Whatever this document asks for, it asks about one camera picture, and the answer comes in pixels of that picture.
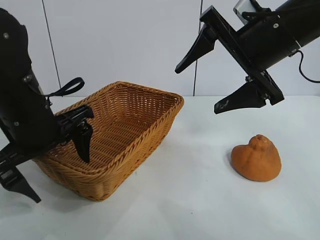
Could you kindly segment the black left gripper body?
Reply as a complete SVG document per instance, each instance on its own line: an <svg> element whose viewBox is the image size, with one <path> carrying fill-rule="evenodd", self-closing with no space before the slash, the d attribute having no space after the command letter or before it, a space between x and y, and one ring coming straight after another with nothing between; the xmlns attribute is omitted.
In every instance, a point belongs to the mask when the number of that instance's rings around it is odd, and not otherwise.
<svg viewBox="0 0 320 240"><path fill-rule="evenodd" d="M33 74L0 77L0 128L9 141L0 151L1 185L2 169L17 168L57 145L73 141L74 129L94 117L88 105L58 115L51 109L50 97L70 95L84 84L82 78L76 77L62 89L44 94Z"/></svg>

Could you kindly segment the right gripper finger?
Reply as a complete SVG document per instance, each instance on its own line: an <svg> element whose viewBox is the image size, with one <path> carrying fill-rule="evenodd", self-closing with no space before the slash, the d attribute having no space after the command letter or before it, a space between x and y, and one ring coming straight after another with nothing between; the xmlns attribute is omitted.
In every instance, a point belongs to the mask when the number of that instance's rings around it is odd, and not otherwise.
<svg viewBox="0 0 320 240"><path fill-rule="evenodd" d="M181 73L193 62L206 55L207 53L213 51L215 42L216 33L210 26L203 26L190 50L175 67L175 73Z"/></svg>
<svg viewBox="0 0 320 240"><path fill-rule="evenodd" d="M247 82L239 89L214 104L214 113L221 114L228 111L246 108L262 108L270 95L254 81Z"/></svg>

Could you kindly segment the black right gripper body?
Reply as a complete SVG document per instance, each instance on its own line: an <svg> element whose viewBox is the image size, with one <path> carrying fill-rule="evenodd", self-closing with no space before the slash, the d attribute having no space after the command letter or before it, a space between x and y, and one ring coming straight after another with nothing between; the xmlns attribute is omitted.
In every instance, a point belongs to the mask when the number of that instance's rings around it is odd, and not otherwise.
<svg viewBox="0 0 320 240"><path fill-rule="evenodd" d="M233 27L213 7L200 17L203 26L210 26L219 41L246 72L245 83L255 82L269 94L271 105L284 100L284 95L267 69L288 57L299 48L294 38L279 23L279 18L268 16L251 20L239 30Z"/></svg>

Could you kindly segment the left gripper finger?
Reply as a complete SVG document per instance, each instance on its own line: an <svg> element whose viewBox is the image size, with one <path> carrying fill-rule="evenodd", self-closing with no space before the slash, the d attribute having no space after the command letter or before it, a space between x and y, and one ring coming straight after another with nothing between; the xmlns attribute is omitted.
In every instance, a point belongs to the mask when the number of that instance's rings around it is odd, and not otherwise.
<svg viewBox="0 0 320 240"><path fill-rule="evenodd" d="M83 162L89 163L92 126L84 120L74 129L71 136L78 156Z"/></svg>
<svg viewBox="0 0 320 240"><path fill-rule="evenodd" d="M1 185L7 191L22 194L36 203L41 202L41 198L15 166L1 170Z"/></svg>

